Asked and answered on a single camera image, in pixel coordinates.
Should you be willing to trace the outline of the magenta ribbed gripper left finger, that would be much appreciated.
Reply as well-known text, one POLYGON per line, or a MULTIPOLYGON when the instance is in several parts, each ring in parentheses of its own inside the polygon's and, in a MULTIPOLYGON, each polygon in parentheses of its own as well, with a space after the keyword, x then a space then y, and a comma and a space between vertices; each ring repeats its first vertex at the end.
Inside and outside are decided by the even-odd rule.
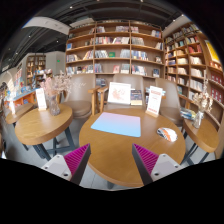
POLYGON ((83 145, 67 155, 55 155, 42 169, 79 185, 91 154, 89 144, 83 145))

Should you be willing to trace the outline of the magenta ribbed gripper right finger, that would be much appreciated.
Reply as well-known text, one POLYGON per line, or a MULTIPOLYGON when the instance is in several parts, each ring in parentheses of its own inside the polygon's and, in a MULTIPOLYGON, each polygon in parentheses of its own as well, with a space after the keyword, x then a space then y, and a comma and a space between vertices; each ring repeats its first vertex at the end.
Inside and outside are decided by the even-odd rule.
POLYGON ((137 144, 132 145, 132 155, 143 185, 148 185, 182 169, 182 166, 169 155, 158 155, 137 144))

